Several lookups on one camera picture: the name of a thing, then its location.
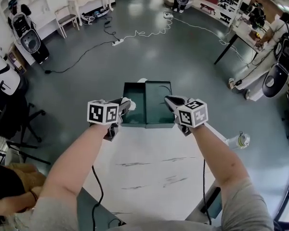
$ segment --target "concrete floor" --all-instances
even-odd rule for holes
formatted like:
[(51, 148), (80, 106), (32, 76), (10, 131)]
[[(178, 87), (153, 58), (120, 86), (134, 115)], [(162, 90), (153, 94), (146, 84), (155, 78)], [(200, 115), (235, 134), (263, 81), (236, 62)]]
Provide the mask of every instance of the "concrete floor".
[[(146, 33), (158, 32), (167, 21), (162, 0), (116, 0), (109, 31), (118, 38), (134, 35), (137, 29)], [(223, 37), (228, 28), (195, 9), (175, 16), (192, 25), (202, 26)], [(224, 49), (211, 33), (172, 21), (165, 35), (149, 38), (127, 38), (122, 44), (97, 47), (87, 53), (71, 70), (45, 75), (35, 65), (28, 69), (30, 88), (27, 99), (47, 112), (33, 122), (33, 128), (43, 138), (40, 148), (27, 150), (35, 156), (54, 162), (64, 150), (88, 127), (87, 102), (96, 99), (115, 99), (123, 94), (124, 82), (140, 78), (171, 81), (173, 93), (200, 98), (208, 104), (209, 123), (225, 137), (244, 131), (251, 135), (251, 144), (238, 151), (249, 174), (274, 216), (289, 183), (289, 143), (281, 121), (284, 96), (245, 101), (227, 88), (227, 80), (241, 71), (244, 64), (233, 51), (214, 65)], [(44, 69), (64, 70), (71, 66), (88, 48), (114, 38), (103, 32), (104, 20), (80, 31), (67, 29), (67, 39), (55, 34), (46, 41), (50, 58)], [(237, 40), (235, 46), (246, 58), (251, 49)], [(39, 165), (45, 172), (49, 170)], [(95, 201), (85, 190), (79, 196), (79, 225), (81, 230), (92, 229), (91, 209)], [(112, 215), (100, 208), (96, 214), (99, 230), (107, 229)]]

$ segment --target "gray shirt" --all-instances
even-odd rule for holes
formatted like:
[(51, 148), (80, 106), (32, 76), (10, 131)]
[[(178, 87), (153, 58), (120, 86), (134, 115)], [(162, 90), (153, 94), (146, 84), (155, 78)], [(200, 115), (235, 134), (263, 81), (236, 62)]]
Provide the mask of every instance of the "gray shirt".
[[(59, 200), (40, 198), (33, 213), (32, 231), (77, 231), (77, 216)], [(260, 194), (250, 179), (237, 184), (227, 196), (223, 207), (222, 225), (213, 227), (192, 221), (157, 221), (124, 225), (111, 231), (272, 231), (273, 220)]]

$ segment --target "gray floor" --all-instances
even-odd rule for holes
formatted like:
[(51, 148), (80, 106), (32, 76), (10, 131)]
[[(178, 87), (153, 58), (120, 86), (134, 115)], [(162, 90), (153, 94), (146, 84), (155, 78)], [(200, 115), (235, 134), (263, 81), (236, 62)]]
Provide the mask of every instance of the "gray floor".
[[(167, 23), (163, 19), (162, 0), (116, 0), (111, 16), (116, 36), (133, 35), (137, 29), (158, 32)], [(192, 25), (206, 27), (223, 37), (228, 28), (195, 9), (175, 16)], [(165, 35), (149, 38), (127, 38), (122, 44), (98, 47), (64, 74), (45, 75), (38, 65), (30, 68), (27, 77), (30, 89), (27, 98), (48, 114), (37, 118), (33, 127), (44, 139), (40, 148), (28, 150), (52, 163), (88, 127), (87, 102), (114, 99), (123, 94), (124, 82), (140, 78), (171, 81), (174, 94), (200, 98), (208, 104), (209, 123), (225, 137), (231, 138), (240, 130), (251, 135), (251, 144), (238, 151), (249, 174), (265, 198), (274, 216), (289, 182), (289, 144), (281, 121), (284, 96), (262, 98), (248, 102), (232, 93), (226, 85), (229, 77), (243, 69), (233, 51), (214, 65), (224, 49), (218, 39), (207, 31), (172, 21)], [(54, 35), (47, 40), (51, 56), (44, 69), (63, 70), (71, 66), (88, 48), (111, 41), (103, 32), (104, 21), (83, 26), (78, 32), (67, 29), (67, 39)], [(238, 51), (251, 59), (251, 49), (238, 40)], [(79, 224), (81, 230), (91, 230), (91, 208), (95, 201), (85, 190), (79, 196)], [(112, 216), (104, 209), (97, 211), (99, 230), (105, 230)]]

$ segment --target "bottle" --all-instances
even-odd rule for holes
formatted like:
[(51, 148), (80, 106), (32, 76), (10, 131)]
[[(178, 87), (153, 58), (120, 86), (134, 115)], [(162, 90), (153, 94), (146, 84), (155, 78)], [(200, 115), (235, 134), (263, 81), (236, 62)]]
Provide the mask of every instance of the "bottle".
[(235, 136), (234, 138), (227, 139), (226, 143), (230, 150), (244, 149), (250, 144), (250, 136), (249, 134), (240, 131), (239, 135)]

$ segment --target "black chair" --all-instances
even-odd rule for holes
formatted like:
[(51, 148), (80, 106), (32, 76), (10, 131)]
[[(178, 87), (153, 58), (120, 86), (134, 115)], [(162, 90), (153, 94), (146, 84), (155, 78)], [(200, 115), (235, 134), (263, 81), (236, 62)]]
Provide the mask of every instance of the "black chair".
[(17, 90), (11, 95), (2, 110), (0, 112), (0, 136), (7, 139), (11, 139), (17, 131), (21, 130), (21, 139), (19, 146), (26, 145), (23, 143), (25, 131), (28, 128), (38, 142), (42, 139), (36, 135), (30, 125), (30, 121), (36, 118), (38, 115), (46, 115), (45, 111), (39, 110), (30, 115), (30, 108), (34, 107), (33, 104), (27, 104), (25, 95), (22, 91)]

